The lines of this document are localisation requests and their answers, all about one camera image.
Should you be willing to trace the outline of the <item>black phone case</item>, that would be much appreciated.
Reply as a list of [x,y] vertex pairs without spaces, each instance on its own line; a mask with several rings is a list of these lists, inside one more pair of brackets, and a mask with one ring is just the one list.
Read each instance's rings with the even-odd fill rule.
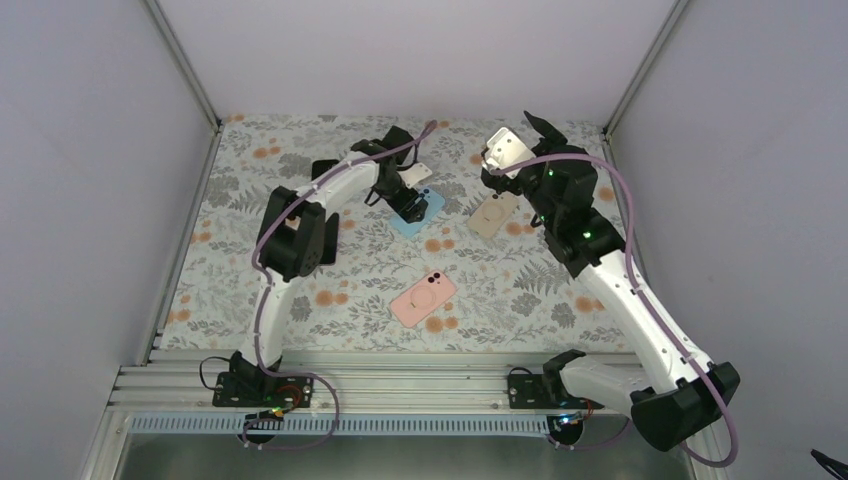
[[311,179],[316,180],[332,170],[339,163],[336,159],[316,160],[311,164]]

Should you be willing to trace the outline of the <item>black smartphone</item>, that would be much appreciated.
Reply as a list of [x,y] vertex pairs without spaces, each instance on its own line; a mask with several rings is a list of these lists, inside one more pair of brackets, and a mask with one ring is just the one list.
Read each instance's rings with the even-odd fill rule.
[[338,213],[333,213],[326,218],[323,238],[323,249],[320,264],[330,266],[336,263],[340,219]]

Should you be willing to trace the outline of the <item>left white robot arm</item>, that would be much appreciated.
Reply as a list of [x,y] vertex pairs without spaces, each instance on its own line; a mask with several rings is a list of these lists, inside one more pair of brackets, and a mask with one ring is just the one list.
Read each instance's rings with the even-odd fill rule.
[[259,237],[251,257],[252,266],[266,280],[257,299],[250,339],[239,353],[251,365],[240,377],[239,392],[255,405],[270,402],[278,391],[283,372],[270,368],[282,358],[283,321],[298,296],[303,280],[319,266],[325,250],[327,218],[354,196],[366,192],[385,202],[404,222],[424,219],[428,207],[424,195],[407,185],[398,162],[437,126],[429,121],[418,137],[390,149],[367,147],[359,142],[341,160],[306,185],[283,189],[278,197],[282,210]]

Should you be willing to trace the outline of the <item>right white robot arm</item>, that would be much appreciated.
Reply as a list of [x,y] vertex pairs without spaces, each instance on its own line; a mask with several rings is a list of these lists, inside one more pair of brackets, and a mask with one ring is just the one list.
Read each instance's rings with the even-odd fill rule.
[[728,419],[739,374],[688,338],[635,265],[630,234],[620,233],[595,208],[598,174],[606,162],[571,145],[548,121],[530,116],[529,123],[539,136],[534,146],[505,127],[486,141],[482,182],[529,203],[549,252],[614,315],[643,369],[631,374],[569,350],[535,376],[542,396],[531,406],[605,407],[624,415],[659,451],[684,446]]

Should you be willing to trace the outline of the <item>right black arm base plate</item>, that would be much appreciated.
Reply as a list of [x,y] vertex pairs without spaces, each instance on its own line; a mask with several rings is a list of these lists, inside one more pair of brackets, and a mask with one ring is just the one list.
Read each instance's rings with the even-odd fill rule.
[[517,410],[589,410],[604,409],[603,404],[568,394],[560,380],[544,373],[515,367],[506,376],[506,394],[511,409]]

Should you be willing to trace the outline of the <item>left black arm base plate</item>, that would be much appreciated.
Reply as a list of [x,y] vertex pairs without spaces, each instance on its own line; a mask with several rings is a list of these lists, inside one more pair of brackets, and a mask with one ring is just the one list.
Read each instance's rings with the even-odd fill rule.
[[230,372],[218,376],[212,405],[222,408],[308,408],[314,391],[312,378],[267,377],[242,379]]

